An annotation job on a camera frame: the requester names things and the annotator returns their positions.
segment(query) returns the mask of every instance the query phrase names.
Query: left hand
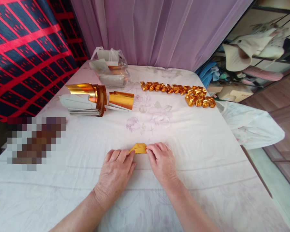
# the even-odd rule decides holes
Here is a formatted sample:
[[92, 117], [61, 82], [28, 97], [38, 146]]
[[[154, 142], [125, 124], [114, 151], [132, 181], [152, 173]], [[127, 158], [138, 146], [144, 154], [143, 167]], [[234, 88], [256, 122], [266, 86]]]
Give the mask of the left hand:
[[134, 171], [135, 150], [110, 150], [104, 159], [99, 181], [92, 193], [98, 204], [107, 211], [124, 192]]

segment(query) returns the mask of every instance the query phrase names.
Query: bed sheet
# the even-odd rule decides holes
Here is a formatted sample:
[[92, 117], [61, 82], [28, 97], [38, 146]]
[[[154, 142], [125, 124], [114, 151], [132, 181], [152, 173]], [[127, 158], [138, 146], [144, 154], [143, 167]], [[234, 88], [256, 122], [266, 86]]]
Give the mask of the bed sheet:
[[[105, 154], [135, 143], [165, 142], [179, 178], [221, 231], [289, 231], [217, 108], [189, 107], [184, 96], [142, 91], [140, 81], [203, 86], [186, 70], [129, 66], [132, 112], [75, 117], [60, 104], [64, 86], [37, 117], [66, 117], [62, 169], [21, 171], [0, 156], [0, 231], [47, 231], [72, 211], [98, 181]], [[86, 62], [67, 82], [98, 83]], [[97, 231], [182, 231], [146, 154], [127, 189]]]

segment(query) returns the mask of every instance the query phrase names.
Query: hand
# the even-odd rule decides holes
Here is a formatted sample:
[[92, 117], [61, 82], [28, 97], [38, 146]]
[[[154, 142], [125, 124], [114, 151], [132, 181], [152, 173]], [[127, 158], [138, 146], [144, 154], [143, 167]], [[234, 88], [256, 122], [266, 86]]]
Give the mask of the hand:
[[155, 143], [146, 147], [151, 169], [165, 190], [175, 188], [180, 180], [177, 177], [175, 158], [164, 143]]
[[110, 150], [104, 159], [99, 181], [92, 193], [98, 204], [107, 211], [124, 192], [134, 171], [135, 151]]

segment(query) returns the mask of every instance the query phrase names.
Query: finger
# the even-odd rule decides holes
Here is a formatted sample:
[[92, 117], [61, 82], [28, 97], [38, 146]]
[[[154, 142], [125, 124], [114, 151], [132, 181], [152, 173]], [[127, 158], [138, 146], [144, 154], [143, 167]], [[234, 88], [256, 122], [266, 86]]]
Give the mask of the finger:
[[128, 176], [127, 176], [127, 179], [128, 179], [128, 180], [131, 178], [132, 173], [133, 173], [133, 171], [134, 171], [134, 169], [135, 169], [135, 166], [136, 166], [136, 162], [133, 162], [133, 163], [131, 164], [130, 170], [129, 170], [129, 172], [128, 172]]
[[127, 155], [129, 154], [129, 150], [121, 150], [121, 152], [119, 153], [119, 156], [117, 158], [117, 160], [121, 163], [123, 163], [127, 157]]
[[150, 165], [151, 165], [151, 167], [153, 167], [154, 165], [157, 164], [156, 157], [155, 157], [154, 153], [152, 152], [152, 150], [146, 149], [146, 152], [148, 154]]
[[111, 158], [113, 152], [114, 152], [114, 150], [110, 150], [110, 151], [106, 154], [103, 163], [107, 163], [107, 162], [110, 160], [110, 158]]
[[161, 151], [167, 151], [167, 148], [164, 143], [161, 143], [161, 142], [155, 143], [155, 145], [157, 145], [157, 147], [159, 147]]
[[128, 167], [130, 167], [132, 164], [132, 161], [134, 159], [134, 156], [135, 156], [135, 150], [131, 151], [130, 155], [124, 161], [124, 164], [126, 164]]
[[152, 150], [152, 152], [154, 153], [156, 159], [160, 159], [161, 150], [160, 150], [160, 148], [156, 144], [148, 145], [146, 147], [146, 149]]
[[121, 150], [115, 150], [110, 158], [110, 162], [117, 160], [117, 157], [119, 156], [119, 153]]

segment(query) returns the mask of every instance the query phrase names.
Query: forearm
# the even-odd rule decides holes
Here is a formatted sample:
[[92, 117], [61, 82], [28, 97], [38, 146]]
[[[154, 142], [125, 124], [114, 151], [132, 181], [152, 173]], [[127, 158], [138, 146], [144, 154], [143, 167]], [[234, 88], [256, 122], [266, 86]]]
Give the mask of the forearm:
[[102, 208], [95, 197], [94, 191], [92, 191], [71, 213], [62, 219], [51, 232], [93, 231], [105, 212], [106, 209]]
[[175, 188], [165, 188], [165, 191], [185, 232], [219, 231], [181, 181]]

